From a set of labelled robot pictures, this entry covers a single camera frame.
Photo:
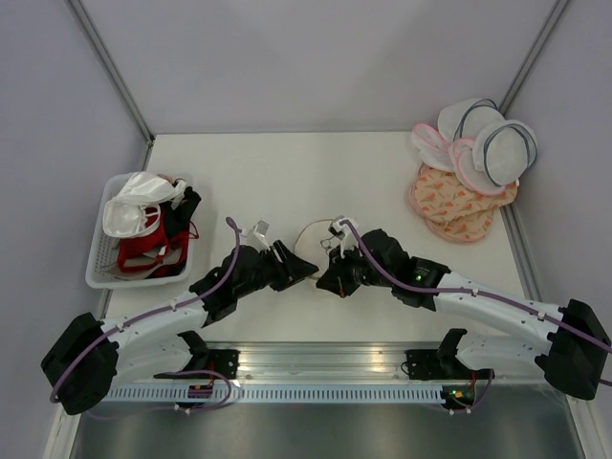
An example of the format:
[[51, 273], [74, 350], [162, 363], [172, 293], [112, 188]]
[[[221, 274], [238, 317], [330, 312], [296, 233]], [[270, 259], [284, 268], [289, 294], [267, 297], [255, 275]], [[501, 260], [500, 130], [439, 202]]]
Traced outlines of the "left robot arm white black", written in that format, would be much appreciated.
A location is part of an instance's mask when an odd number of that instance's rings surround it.
[[50, 400], [81, 414], [126, 383], [208, 370], [208, 349], [197, 331], [232, 314], [239, 299], [269, 288], [283, 292], [317, 273], [315, 264], [275, 241], [266, 250], [239, 245], [205, 277], [166, 303], [132, 316], [75, 317], [41, 362]]

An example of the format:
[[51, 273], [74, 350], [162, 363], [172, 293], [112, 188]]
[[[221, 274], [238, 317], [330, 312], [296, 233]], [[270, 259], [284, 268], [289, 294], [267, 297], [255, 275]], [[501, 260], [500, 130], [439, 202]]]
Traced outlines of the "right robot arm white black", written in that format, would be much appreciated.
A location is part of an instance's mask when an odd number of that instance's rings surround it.
[[500, 294], [444, 264], [409, 255], [382, 229], [360, 235], [346, 218], [329, 231], [339, 245], [328, 252], [319, 289], [348, 297], [361, 286], [387, 288], [406, 306], [466, 317], [499, 331], [494, 338], [449, 330], [436, 351], [443, 375], [542, 373], [558, 391], [594, 400], [604, 383], [611, 339], [588, 304], [572, 299], [559, 306]]

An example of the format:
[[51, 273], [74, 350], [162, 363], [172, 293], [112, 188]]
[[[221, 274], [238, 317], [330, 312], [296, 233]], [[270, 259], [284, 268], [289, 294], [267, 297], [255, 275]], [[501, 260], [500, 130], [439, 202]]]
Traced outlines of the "round beige mesh laundry bag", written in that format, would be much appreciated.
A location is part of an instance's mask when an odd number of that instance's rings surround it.
[[321, 219], [308, 224], [294, 243], [294, 254], [317, 266], [317, 272], [308, 277], [312, 284], [326, 272], [329, 267], [329, 252], [339, 245], [337, 237], [329, 231], [332, 223], [332, 219]]

